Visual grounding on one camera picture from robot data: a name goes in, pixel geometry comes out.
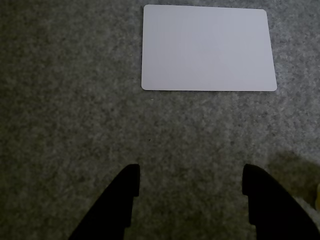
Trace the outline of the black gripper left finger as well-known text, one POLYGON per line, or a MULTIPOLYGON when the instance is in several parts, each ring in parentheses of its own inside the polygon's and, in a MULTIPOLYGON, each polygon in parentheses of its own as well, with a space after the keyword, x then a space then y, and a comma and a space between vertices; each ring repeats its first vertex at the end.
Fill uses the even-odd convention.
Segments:
POLYGON ((140 191, 140 166, 129 164, 85 214, 70 240, 123 240, 131 226, 134 198, 140 191))

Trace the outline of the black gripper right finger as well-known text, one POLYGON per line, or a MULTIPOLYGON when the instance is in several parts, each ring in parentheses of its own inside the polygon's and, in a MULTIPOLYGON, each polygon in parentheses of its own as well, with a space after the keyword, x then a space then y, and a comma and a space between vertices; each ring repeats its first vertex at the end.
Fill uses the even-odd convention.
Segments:
POLYGON ((318 240, 320 232, 307 212, 264 169, 246 164, 242 194, 248 197, 249 223, 258 240, 318 240))

